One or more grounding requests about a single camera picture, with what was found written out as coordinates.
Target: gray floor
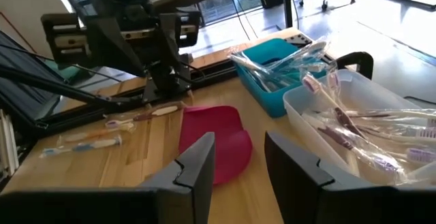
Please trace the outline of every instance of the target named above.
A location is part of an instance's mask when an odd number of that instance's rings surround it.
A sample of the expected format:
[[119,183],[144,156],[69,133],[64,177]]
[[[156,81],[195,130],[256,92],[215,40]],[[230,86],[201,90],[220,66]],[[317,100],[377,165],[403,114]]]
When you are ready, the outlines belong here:
[[[375,59],[375,82],[403,97],[436,102],[436,13],[389,0],[356,0],[352,5],[349,0],[329,0],[326,12],[321,11],[321,4],[322,0],[305,0],[300,7],[297,2],[298,22],[293,9],[294,26],[313,39],[329,36],[330,50],[335,54],[369,52]],[[198,57],[279,28],[284,28],[283,6],[258,10],[200,29],[198,43],[181,52]],[[107,67],[102,72],[120,80],[133,78]],[[94,76],[78,86],[93,91],[114,83]]]

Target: red plastic dustpan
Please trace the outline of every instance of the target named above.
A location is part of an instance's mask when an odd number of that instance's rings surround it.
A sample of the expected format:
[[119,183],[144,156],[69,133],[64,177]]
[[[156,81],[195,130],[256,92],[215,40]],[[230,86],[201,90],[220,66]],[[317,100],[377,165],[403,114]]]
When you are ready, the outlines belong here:
[[215,132],[213,184],[228,182],[246,168],[253,150],[238,110],[231,106],[185,108],[178,151],[183,153],[206,132]]

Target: clear plastic bin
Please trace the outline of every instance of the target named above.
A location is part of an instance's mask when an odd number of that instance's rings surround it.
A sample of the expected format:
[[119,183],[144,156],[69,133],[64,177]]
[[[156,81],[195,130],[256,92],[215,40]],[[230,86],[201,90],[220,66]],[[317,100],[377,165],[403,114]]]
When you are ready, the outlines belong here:
[[[354,71],[339,70],[338,78],[341,82],[341,100],[348,108],[420,109],[412,102],[395,95]],[[325,78],[320,78],[319,81],[326,83]],[[329,143],[301,117],[307,108],[322,109],[322,104],[317,103],[316,100],[314,94],[310,93],[305,86],[292,89],[283,95],[291,126],[312,153],[321,159],[336,163],[347,172],[353,173],[351,165],[346,163]]]

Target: plastic container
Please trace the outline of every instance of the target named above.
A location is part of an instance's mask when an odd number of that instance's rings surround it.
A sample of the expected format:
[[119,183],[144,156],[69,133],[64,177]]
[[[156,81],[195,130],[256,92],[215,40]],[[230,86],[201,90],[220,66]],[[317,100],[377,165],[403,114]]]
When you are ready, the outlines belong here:
[[[348,108],[355,109],[420,109],[410,101],[395,95],[389,90],[372,82],[354,71],[342,69],[338,71],[341,83],[341,100]],[[307,108],[322,109],[321,103],[316,102],[314,94],[306,87],[300,86],[286,92],[283,102],[291,126],[303,140],[307,148],[319,158],[336,163],[340,168],[352,172],[350,166],[333,150],[322,136],[310,126],[301,114]]]
[[[283,39],[272,39],[257,46],[244,50],[253,62],[263,64],[273,59],[282,59],[288,55],[296,52],[298,47],[287,43]],[[236,71],[244,84],[245,88],[253,95],[262,108],[272,118],[278,118],[286,114],[283,107],[283,95],[286,91],[301,86],[301,83],[290,85],[286,88],[279,89],[278,91],[268,93],[264,91],[259,85],[247,75],[241,66],[236,64]],[[325,75],[324,72],[313,74],[316,78]]]

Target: teal plastic bin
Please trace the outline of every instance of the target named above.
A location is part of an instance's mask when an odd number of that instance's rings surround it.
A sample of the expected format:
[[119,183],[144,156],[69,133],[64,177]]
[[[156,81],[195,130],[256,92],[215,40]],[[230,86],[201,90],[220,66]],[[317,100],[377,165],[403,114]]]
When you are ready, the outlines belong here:
[[[285,58],[297,50],[298,48],[296,46],[287,43],[283,39],[277,38],[246,49],[243,52],[253,62],[263,64],[272,59]],[[283,94],[286,91],[301,85],[301,83],[298,82],[288,87],[279,89],[278,91],[268,93],[260,88],[253,78],[251,78],[238,64],[236,64],[236,71],[238,72],[238,75],[245,88],[251,93],[251,95],[253,95],[256,101],[258,101],[258,103],[272,118],[278,118],[286,114],[286,110],[283,105]],[[325,75],[325,72],[315,73],[313,75],[316,78],[320,78]]]

